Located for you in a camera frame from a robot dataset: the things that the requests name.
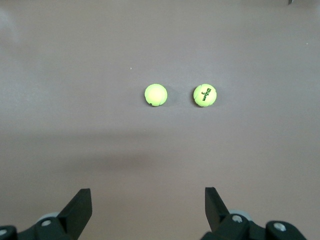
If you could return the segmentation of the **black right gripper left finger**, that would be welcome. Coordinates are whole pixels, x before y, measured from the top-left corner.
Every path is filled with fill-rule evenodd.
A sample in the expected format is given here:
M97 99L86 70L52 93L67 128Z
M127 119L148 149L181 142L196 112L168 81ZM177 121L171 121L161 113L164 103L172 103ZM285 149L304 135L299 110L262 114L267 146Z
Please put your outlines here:
M92 216L92 197L83 188L56 217L46 217L19 233L21 240L77 240Z

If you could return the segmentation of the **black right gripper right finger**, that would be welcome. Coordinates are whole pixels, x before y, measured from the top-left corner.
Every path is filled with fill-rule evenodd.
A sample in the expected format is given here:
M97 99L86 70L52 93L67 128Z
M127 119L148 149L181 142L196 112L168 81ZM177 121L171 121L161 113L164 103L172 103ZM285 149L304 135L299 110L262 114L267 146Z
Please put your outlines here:
M230 213L216 188L205 189L205 215L211 231L203 240L265 240L266 230L242 213Z

